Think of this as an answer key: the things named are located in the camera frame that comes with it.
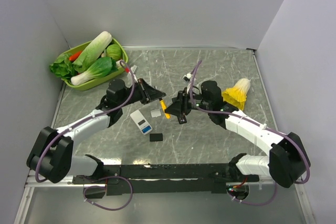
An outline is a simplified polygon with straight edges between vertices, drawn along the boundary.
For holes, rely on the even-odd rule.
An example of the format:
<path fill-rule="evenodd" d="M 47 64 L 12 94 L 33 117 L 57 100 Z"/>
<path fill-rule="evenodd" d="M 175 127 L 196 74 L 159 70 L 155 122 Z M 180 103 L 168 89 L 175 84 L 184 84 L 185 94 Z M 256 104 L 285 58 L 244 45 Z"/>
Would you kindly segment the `white battery cover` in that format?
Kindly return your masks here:
<path fill-rule="evenodd" d="M 151 117 L 156 118 L 161 116 L 161 110 L 160 109 L 156 109 L 156 110 L 152 110 L 151 111 Z"/>

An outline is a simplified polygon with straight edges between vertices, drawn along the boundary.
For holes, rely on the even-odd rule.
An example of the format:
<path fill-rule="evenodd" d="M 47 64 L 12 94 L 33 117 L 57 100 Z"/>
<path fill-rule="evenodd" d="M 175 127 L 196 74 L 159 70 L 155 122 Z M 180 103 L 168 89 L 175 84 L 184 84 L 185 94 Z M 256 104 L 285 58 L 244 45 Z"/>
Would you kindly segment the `white red remote control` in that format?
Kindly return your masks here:
<path fill-rule="evenodd" d="M 139 110 L 131 113 L 130 117 L 143 135 L 147 135 L 153 130 L 152 126 Z"/>

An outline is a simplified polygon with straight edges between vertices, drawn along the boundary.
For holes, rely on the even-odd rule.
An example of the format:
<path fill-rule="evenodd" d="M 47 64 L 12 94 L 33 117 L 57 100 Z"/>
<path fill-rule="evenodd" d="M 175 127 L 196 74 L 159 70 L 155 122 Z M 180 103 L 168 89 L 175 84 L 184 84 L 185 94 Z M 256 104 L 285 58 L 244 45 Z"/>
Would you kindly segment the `black battery cover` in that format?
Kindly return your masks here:
<path fill-rule="evenodd" d="M 150 133 L 150 142 L 161 142 L 163 141 L 162 133 Z"/>

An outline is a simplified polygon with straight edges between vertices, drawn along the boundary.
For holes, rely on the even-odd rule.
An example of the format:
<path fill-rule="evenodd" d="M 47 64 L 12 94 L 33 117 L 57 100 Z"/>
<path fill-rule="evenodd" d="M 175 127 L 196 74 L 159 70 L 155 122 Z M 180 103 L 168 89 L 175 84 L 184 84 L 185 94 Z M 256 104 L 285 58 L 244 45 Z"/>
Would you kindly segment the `black remote control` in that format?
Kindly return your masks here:
<path fill-rule="evenodd" d="M 187 123 L 187 119 L 186 119 L 186 114 L 185 113 L 181 113 L 180 115 L 178 115 L 177 119 L 178 119 L 179 124 L 185 124 L 185 123 Z"/>

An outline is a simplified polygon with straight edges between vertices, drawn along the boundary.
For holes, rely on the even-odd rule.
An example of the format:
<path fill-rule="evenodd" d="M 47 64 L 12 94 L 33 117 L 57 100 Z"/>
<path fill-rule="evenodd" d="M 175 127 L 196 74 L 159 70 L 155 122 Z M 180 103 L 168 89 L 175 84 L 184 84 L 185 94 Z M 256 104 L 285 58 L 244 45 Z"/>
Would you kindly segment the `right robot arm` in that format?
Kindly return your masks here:
<path fill-rule="evenodd" d="M 245 138 L 261 149 L 264 156 L 241 153 L 230 164 L 229 175 L 235 181 L 247 175 L 269 177 L 278 185 L 289 188 L 299 183 L 302 175 L 308 175 L 310 161 L 300 137 L 291 132 L 287 135 L 274 131 L 250 117 L 236 106 L 223 100 L 216 81 L 205 81 L 198 93 L 189 88 L 179 91 L 164 112 L 176 116 L 179 123 L 187 122 L 192 110 L 208 114 L 210 120 L 225 130 Z"/>

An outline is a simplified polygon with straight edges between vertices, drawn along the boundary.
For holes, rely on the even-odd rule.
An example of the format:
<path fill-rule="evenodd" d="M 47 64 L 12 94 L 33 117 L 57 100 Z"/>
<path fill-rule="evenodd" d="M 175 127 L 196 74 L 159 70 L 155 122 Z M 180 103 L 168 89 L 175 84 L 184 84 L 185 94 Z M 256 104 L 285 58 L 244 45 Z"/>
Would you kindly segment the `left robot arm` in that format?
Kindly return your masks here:
<path fill-rule="evenodd" d="M 122 79 L 110 81 L 99 105 L 85 117 L 57 129 L 43 128 L 27 158 L 26 165 L 43 180 L 58 183 L 66 176 L 85 176 L 98 183 L 104 176 L 104 163 L 86 154 L 74 155 L 78 145 L 90 136 L 114 125 L 123 115 L 122 108 L 141 102 L 148 104 L 166 94 L 142 78 L 127 87 Z"/>

